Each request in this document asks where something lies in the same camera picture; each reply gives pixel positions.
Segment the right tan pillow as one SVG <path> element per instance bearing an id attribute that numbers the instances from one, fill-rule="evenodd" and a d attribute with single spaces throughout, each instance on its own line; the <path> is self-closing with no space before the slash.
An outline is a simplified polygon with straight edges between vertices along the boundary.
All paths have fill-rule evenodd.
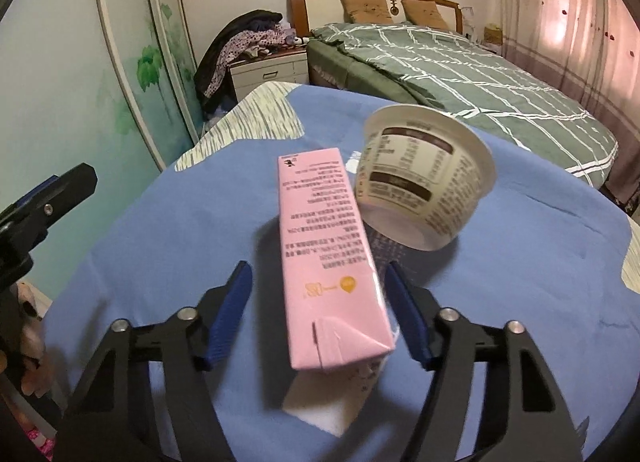
<path id="1" fill-rule="evenodd" d="M 447 22 L 440 14 L 435 1 L 402 0 L 406 19 L 413 25 L 419 25 L 448 32 Z"/>

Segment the painted sliding wardrobe door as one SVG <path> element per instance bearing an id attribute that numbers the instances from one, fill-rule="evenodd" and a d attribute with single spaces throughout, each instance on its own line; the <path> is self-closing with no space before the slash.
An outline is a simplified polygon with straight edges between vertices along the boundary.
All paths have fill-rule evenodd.
<path id="1" fill-rule="evenodd" d="M 88 250 L 198 140 L 181 0 L 13 0 L 1 20 L 1 200 L 86 163 L 98 185 L 34 252 L 55 298 Z"/>

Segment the blue star-print table cloth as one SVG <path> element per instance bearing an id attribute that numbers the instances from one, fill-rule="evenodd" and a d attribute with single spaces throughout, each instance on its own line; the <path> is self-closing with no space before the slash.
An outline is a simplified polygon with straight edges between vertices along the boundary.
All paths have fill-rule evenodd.
<path id="1" fill-rule="evenodd" d="M 380 376 L 358 374 L 366 397 L 341 437 L 286 414 L 294 373 L 282 294 L 280 156 L 359 151 L 382 102 L 302 86 L 288 97 L 304 127 L 295 140 L 240 140 L 187 170 L 168 169 L 80 263 L 44 319 L 63 397 L 108 326 L 160 322 L 221 285 L 239 261 L 254 287 L 227 361 L 207 382 L 241 461 L 396 461 L 431 374 L 398 345 Z M 639 296 L 622 279 L 628 217 L 590 185 L 494 136 L 495 188 L 457 240 L 420 253 L 372 235 L 376 263 L 397 261 L 439 303 L 476 323 L 521 321 L 558 382 L 586 456 L 639 455 Z"/>

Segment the left tan pillow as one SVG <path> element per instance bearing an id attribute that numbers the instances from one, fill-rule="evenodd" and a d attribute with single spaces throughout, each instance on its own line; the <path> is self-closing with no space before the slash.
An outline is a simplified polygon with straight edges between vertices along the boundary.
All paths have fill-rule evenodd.
<path id="1" fill-rule="evenodd" d="M 341 0 L 346 18 L 354 24 L 393 24 L 386 0 Z"/>

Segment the green white-grid duvet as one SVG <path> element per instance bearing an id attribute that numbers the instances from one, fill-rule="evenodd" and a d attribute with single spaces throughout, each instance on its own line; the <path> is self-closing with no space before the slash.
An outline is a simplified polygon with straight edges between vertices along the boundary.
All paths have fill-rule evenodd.
<path id="1" fill-rule="evenodd" d="M 314 79 L 436 108 L 601 188 L 618 143 L 578 102 L 456 32 L 330 23 L 307 44 Z"/>

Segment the white yogurt cup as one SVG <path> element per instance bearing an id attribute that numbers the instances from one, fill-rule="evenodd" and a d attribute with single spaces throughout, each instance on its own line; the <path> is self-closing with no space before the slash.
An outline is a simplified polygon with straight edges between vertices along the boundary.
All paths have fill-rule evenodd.
<path id="1" fill-rule="evenodd" d="M 355 195 L 362 220 L 418 251 L 447 246 L 494 187 L 491 151 L 450 114 L 392 104 L 364 124 Z"/>

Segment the yellow tissue box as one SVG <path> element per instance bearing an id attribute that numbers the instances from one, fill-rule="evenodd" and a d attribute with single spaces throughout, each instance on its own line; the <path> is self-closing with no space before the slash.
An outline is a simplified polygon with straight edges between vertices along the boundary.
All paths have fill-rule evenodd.
<path id="1" fill-rule="evenodd" d="M 503 42 L 502 28 L 496 24 L 489 23 L 484 27 L 484 44 L 501 46 Z"/>

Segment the pink milk carton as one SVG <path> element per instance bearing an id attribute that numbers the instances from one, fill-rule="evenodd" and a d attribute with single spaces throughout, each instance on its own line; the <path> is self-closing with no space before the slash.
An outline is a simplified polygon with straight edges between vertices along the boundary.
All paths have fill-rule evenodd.
<path id="1" fill-rule="evenodd" d="M 340 151 L 278 159 L 288 353 L 332 371 L 395 348 L 385 298 Z"/>

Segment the dark clothes pile on cabinet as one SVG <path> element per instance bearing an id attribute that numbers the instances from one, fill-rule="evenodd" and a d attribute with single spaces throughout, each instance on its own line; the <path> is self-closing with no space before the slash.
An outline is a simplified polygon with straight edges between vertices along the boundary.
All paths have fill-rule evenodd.
<path id="1" fill-rule="evenodd" d="M 294 47 L 296 30 L 280 12 L 253 10 L 229 22 L 209 45 L 194 75 L 198 102 L 205 116 L 213 115 L 224 98 L 232 98 L 228 78 L 232 62 L 250 50 L 284 50 Z"/>

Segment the pink white window curtain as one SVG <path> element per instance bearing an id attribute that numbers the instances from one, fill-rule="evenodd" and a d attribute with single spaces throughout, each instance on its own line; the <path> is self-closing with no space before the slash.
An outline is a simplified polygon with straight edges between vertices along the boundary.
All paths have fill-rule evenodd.
<path id="1" fill-rule="evenodd" d="M 500 0 L 504 54 L 611 130 L 639 134 L 639 29 L 623 0 Z"/>

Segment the tan pillow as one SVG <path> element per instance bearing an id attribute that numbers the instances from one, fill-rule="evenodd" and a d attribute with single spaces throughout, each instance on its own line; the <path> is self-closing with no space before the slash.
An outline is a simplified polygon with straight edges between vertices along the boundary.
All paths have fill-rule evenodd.
<path id="1" fill-rule="evenodd" d="M 447 22 L 440 14 L 435 1 L 402 0 L 406 19 L 413 25 L 419 25 L 448 32 Z"/>
<path id="2" fill-rule="evenodd" d="M 346 18 L 354 24 L 393 24 L 386 0 L 341 0 Z"/>

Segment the white bedside cabinet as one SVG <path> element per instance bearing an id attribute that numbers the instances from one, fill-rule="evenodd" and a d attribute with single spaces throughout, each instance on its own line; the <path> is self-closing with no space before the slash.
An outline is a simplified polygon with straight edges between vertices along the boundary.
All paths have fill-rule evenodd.
<path id="1" fill-rule="evenodd" d="M 273 54 L 241 60 L 229 67 L 236 99 L 243 100 L 250 92 L 269 81 L 308 84 L 309 67 L 305 49 L 282 50 Z"/>

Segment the wooden bed with headboard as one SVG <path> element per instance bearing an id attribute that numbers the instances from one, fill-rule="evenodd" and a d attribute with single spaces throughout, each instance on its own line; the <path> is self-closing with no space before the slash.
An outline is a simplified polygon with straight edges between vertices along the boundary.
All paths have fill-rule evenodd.
<path id="1" fill-rule="evenodd" d="M 603 188 L 618 143 L 588 110 L 463 36 L 452 0 L 288 0 L 316 86 L 437 108 Z"/>

